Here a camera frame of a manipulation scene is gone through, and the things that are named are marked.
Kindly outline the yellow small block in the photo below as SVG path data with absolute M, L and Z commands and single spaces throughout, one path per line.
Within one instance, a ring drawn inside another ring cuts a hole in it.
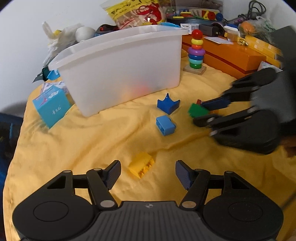
M 155 160 L 151 155 L 146 152 L 140 152 L 132 157 L 132 161 L 128 165 L 128 168 L 137 178 L 142 178 L 154 163 Z

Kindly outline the green square block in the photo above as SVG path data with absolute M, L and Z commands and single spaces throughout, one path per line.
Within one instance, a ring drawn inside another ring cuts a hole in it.
M 191 104 L 189 110 L 188 110 L 189 116 L 192 118 L 198 118 L 201 116 L 205 116 L 209 114 L 209 111 L 205 109 L 204 107 L 198 105 L 198 104 Z

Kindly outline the light blue block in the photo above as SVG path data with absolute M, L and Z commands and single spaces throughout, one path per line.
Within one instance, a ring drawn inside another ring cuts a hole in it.
M 176 125 L 166 115 L 156 118 L 156 126 L 163 136 L 171 135 L 176 130 Z

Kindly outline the blue arch block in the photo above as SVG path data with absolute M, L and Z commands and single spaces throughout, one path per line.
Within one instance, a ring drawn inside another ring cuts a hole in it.
M 166 94 L 166 97 L 163 100 L 158 99 L 157 108 L 165 112 L 166 114 L 172 114 L 180 106 L 180 100 L 173 101 L 169 93 Z

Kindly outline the orange box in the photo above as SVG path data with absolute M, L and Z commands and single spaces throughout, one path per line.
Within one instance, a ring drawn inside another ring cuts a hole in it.
M 191 46 L 191 35 L 182 36 L 182 49 L 185 51 Z M 217 43 L 210 37 L 203 36 L 205 56 L 203 65 L 208 65 L 227 73 L 237 79 L 254 73 L 265 56 L 247 46 L 233 42 Z

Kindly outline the yellow wooden box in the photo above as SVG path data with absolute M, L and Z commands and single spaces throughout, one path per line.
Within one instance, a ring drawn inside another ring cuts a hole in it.
M 274 65 L 277 68 L 283 68 L 283 54 L 282 51 L 277 47 L 251 35 L 246 35 L 245 38 L 239 37 L 237 39 L 237 43 L 240 45 L 246 45 L 250 49 L 253 49 L 264 55 L 265 62 Z

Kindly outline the yellow cloth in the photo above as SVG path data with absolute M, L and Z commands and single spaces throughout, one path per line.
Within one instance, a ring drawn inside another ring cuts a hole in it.
M 295 239 L 295 158 L 283 147 L 262 156 L 218 145 L 208 129 L 198 128 L 188 114 L 197 99 L 208 100 L 229 88 L 234 78 L 212 67 L 203 75 L 182 72 L 180 85 L 84 117 L 73 105 L 52 128 L 40 119 L 29 96 L 14 157 L 4 185 L 4 228 L 7 240 L 18 240 L 12 222 L 15 207 L 63 170 L 84 174 L 105 168 L 114 160 L 122 166 L 111 190 L 117 201 L 180 202 L 185 189 L 175 175 L 175 163 L 182 160 L 192 168 L 221 175 L 236 172 L 283 208 L 284 222 L 278 240 Z M 180 106 L 168 115 L 157 108 L 158 99 L 169 93 Z M 173 134 L 163 136 L 156 118 L 166 115 L 176 125 Z M 146 152 L 155 160 L 142 178 L 128 165 L 132 157 Z

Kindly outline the wooden puzzle board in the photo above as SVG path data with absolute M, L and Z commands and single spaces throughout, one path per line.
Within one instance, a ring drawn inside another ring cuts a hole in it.
M 223 20 L 223 1 L 159 1 L 166 21 L 180 24 L 205 24 Z

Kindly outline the cyan cardboard box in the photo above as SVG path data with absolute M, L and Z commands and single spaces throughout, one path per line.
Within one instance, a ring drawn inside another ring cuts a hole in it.
M 63 118 L 71 107 L 64 91 L 55 86 L 33 99 L 33 105 L 48 128 Z

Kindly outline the dark blue bag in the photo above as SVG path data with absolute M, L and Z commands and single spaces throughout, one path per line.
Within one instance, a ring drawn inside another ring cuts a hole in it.
M 1 113 L 1 178 L 5 177 L 15 154 L 23 118 Z

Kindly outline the white plastic bin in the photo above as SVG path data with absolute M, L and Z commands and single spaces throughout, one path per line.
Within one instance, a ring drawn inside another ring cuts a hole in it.
M 72 45 L 48 65 L 57 70 L 81 113 L 88 117 L 180 83 L 178 27 L 119 30 Z

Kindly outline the yellow red snack bag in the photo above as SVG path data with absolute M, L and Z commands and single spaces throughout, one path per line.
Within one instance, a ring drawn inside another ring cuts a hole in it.
M 166 15 L 159 1 L 106 1 L 100 6 L 112 18 L 120 30 L 146 25 L 158 25 L 166 21 Z

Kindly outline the white plush toy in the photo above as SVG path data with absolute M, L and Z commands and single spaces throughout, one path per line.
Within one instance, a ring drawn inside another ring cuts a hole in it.
M 78 23 L 70 27 L 66 27 L 63 30 L 52 31 L 47 22 L 42 23 L 42 28 L 46 36 L 48 37 L 48 55 L 43 61 L 44 67 L 47 66 L 61 51 L 72 46 L 76 42 L 75 33 L 83 27 Z

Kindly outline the white ball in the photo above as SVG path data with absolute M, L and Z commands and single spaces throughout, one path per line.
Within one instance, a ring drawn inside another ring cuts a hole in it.
M 95 36 L 95 30 L 91 27 L 80 27 L 76 30 L 75 39 L 78 43 Z

